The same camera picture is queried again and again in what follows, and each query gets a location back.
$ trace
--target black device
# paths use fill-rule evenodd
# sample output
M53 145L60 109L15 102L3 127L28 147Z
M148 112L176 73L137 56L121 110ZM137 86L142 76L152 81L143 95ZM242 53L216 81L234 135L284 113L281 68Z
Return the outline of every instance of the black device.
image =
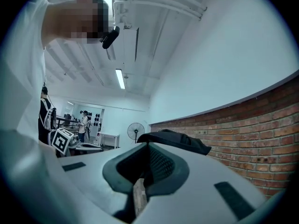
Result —
M115 39L118 37L119 34L120 34L120 28L117 26L113 27L112 30L108 32L108 34L101 41L103 43L102 47L104 49L108 49L111 46L111 44L115 41Z

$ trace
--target black bag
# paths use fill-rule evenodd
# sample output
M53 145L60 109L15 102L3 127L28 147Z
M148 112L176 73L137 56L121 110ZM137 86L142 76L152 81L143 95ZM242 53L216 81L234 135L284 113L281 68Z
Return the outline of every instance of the black bag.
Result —
M212 148L204 145L200 139L191 138L184 133L177 133L169 129L145 133L137 140L137 143L142 142L166 144L202 155L207 155Z

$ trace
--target brick wall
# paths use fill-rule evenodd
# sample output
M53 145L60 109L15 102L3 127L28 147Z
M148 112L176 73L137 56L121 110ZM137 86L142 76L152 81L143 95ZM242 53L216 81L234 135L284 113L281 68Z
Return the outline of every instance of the brick wall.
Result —
M151 131L165 128L200 138L212 147L209 156L270 197L287 187L299 160L299 77L231 107L154 124Z

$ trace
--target person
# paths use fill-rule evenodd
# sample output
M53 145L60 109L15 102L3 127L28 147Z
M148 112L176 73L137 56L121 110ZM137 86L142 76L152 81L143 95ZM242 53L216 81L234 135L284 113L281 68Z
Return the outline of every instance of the person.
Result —
M78 124L79 126L79 132L78 132L78 137L80 139L80 142L84 143L84 138L85 138L85 132L86 132L86 126L88 123L88 118L87 118L88 112L85 110L83 111L83 119L82 121Z
M38 142L40 94L45 82L46 46L56 38L95 43L108 32L104 0L49 3L29 0L15 18L0 51L0 86L14 85L1 94L1 110L13 114L0 121L0 130L15 130ZM22 102L11 94L21 93Z
M41 93L41 108L39 111L40 116L38 118L38 139L44 144L48 144L49 131L44 128L43 122L47 115L47 109L51 108L51 103L48 101L47 95L48 95L48 89L46 86L44 86L42 88L42 93Z

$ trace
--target black cloth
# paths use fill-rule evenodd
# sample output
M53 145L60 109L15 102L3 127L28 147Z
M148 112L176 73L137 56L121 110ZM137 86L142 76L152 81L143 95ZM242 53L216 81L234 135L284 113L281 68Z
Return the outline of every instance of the black cloth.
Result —
M44 99L47 103L47 107L48 109L51 108L51 103L48 101L48 99ZM39 111L43 121L45 120L45 117L47 115L47 110L46 110L46 107L43 103L43 101L41 101L41 109ZM43 127L43 124L41 122L41 119L38 117L38 139L45 143L45 144L48 144L48 133L49 133L49 130L46 130L44 127Z
M141 135L137 143L156 142L178 147L184 150L207 155L212 147L208 147L200 139L191 138L184 133L177 133L169 129L163 129L159 132L145 133Z

